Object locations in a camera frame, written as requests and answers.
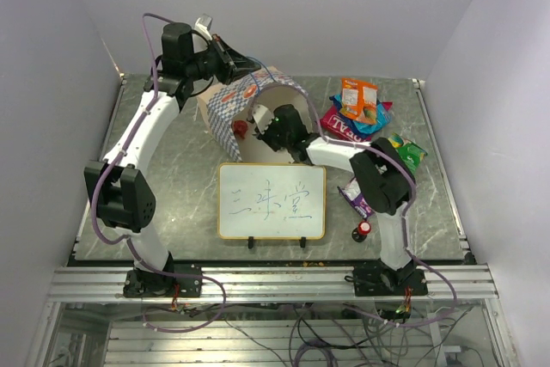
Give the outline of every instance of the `orange snack bag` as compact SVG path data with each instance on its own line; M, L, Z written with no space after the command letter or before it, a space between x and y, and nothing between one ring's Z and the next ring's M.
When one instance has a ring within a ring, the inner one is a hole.
M357 79L342 78L342 108L349 119L368 125L376 123L376 93L378 87Z

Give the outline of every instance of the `checkered cloth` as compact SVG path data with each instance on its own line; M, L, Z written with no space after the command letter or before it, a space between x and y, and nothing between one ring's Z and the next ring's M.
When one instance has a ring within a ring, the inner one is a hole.
M300 89L302 92L307 93L290 76L284 75L278 70L270 70L270 72L277 83L294 89ZM273 84L273 80L267 70L257 70L252 75L245 76L221 88L206 104L212 134L235 162L241 162L242 158L239 144L231 126L233 118L245 109L250 100L258 94L258 87L252 76L256 79L260 89Z

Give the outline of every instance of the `gray tabletop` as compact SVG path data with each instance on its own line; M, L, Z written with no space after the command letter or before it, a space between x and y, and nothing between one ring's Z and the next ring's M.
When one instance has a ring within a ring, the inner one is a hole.
M108 137L110 149L136 111L145 76L127 76ZM409 217L411 244L425 260L461 260L463 253L455 215L449 202L443 173L431 141L418 91L406 79L361 77L379 87L379 99L394 103L391 122L380 132L409 138L428 152L415 176L418 198ZM340 89L338 77L295 76L312 96L320 113L332 104L329 96ZM376 216L373 231L363 243L351 238L360 216L344 201L336 186L351 178L346 171L327 168L327 222L325 236L300 248L296 241L257 241L248 249L245 241L222 240L217 235L217 167L231 162L229 155L206 130L196 101L189 101L170 125L153 155L147 181L156 196L154 223L160 237L177 260L357 260L380 255ZM106 235L114 237L110 229ZM124 243L102 244L83 221L76 245L78 260L129 260Z

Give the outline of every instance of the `white board with yellow frame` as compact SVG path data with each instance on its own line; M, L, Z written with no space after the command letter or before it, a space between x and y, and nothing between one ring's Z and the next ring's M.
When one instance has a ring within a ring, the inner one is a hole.
M223 239L318 240L325 235L323 167L223 163L217 182L217 233Z

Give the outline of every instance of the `box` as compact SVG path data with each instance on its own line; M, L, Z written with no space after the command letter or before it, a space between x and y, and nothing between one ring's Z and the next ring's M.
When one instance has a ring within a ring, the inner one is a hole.
M247 122L250 103L258 94L256 82L262 91L256 103L264 105L272 112L281 105L292 104L300 113L300 118L308 131L312 132L308 103L297 91L299 89L307 93L305 89L276 68L270 66L268 70L276 82L266 69L262 69L230 85L213 85L197 96L200 113L208 131L235 162L293 162L286 150L274 152L266 143L257 139L253 124L247 123L248 129L244 139L236 137L233 133L232 126L235 121Z

